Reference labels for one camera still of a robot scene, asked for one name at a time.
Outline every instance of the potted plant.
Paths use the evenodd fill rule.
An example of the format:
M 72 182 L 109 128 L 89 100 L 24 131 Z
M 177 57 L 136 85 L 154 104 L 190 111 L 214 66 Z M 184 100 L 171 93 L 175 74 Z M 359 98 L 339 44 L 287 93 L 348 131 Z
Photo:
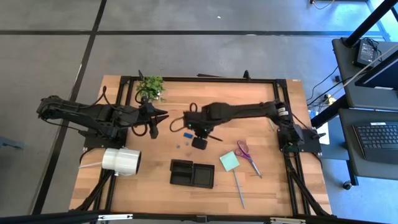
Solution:
M 137 86 L 137 92 L 141 96 L 146 96 L 150 101 L 158 100 L 160 94 L 164 90 L 162 77 L 144 77 L 144 81 L 141 81 Z

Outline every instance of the wooden table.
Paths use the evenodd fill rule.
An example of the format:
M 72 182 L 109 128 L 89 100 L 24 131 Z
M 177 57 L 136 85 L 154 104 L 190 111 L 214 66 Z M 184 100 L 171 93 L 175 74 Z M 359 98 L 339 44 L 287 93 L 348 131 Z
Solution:
M 108 90 L 110 102 L 115 102 L 120 76 L 104 76 L 102 85 Z M 137 82 L 134 82 L 133 96 Z M 293 113 L 310 126 L 307 104 L 299 80 L 287 80 L 290 104 Z M 135 176 L 119 176 L 112 201 L 112 212 L 168 213 L 168 214 L 206 214 L 206 215 L 292 215 L 286 169 L 282 153 L 279 151 L 277 135 L 267 118 L 234 119 L 217 126 L 211 135 L 223 142 L 208 139 L 207 148 L 202 151 L 191 147 L 191 140 L 183 137 L 185 129 L 178 133 L 169 131 L 169 125 L 182 112 L 189 110 L 195 102 L 200 108 L 212 102 L 227 102 L 231 105 L 259 103 L 274 100 L 271 84 L 262 83 L 203 83 L 203 82 L 165 82 L 162 94 L 164 101 L 154 102 L 154 106 L 169 112 L 170 118 L 158 125 L 159 136 L 151 139 L 135 136 L 131 130 L 126 147 L 142 151 L 140 170 Z M 134 99 L 132 106 L 137 106 Z M 182 121 L 175 122 L 174 129 L 181 127 Z M 236 149 L 236 141 L 245 140 L 251 155 L 262 174 L 260 179 L 249 162 L 238 158 L 240 166 L 236 174 L 244 195 L 246 209 L 242 208 L 232 172 L 225 172 L 220 156 Z M 82 165 L 102 160 L 104 149 L 87 153 Z M 185 159 L 195 163 L 214 164 L 215 179 L 213 189 L 186 187 L 170 184 L 171 159 Z M 331 212 L 329 199 L 323 180 L 320 162 L 312 154 L 301 153 L 305 183 L 317 202 L 327 212 Z M 98 182 L 100 167 L 79 171 L 70 208 L 79 206 Z M 106 200 L 105 186 L 100 208 Z M 298 209 L 303 213 L 299 188 L 296 186 Z

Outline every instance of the concrete floor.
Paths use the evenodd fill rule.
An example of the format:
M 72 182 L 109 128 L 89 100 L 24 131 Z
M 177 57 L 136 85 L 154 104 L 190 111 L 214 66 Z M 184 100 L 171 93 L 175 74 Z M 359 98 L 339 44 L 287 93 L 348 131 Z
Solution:
M 100 1 L 2 0 L 0 29 L 88 29 Z M 354 30 L 370 11 L 365 3 L 335 2 L 318 11 L 307 1 L 108 1 L 101 30 Z M 103 75 L 195 76 L 197 73 L 303 80 L 311 89 L 336 67 L 334 37 L 97 36 L 78 101 L 91 103 Z M 39 101 L 68 98 L 87 36 L 1 36 L 0 136 L 23 141 L 24 150 L 0 150 L 0 216 L 25 215 L 37 191 L 57 127 L 37 119 Z M 327 80 L 315 94 L 333 82 Z M 68 131 L 44 212 L 67 211 L 83 138 Z M 343 218 L 395 222 L 398 182 L 360 179 L 350 191 L 345 163 L 324 161 L 333 213 Z

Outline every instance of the purple scissors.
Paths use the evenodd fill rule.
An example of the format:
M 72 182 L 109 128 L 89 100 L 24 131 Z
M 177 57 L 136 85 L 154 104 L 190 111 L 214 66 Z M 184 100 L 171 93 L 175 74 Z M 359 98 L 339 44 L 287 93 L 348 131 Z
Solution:
M 244 143 L 243 141 L 238 141 L 238 147 L 239 148 L 235 150 L 235 155 L 247 159 L 250 162 L 251 166 L 253 166 L 253 169 L 256 171 L 257 175 L 262 178 L 259 169 L 257 169 L 256 165 L 253 162 L 253 159 L 249 154 L 248 145 L 246 145 L 246 143 Z

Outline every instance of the keyboard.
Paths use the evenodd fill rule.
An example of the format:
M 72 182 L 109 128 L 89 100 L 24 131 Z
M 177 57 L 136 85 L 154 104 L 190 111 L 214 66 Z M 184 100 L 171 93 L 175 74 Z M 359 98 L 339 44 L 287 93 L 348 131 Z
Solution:
M 353 125 L 366 160 L 398 164 L 398 122 Z

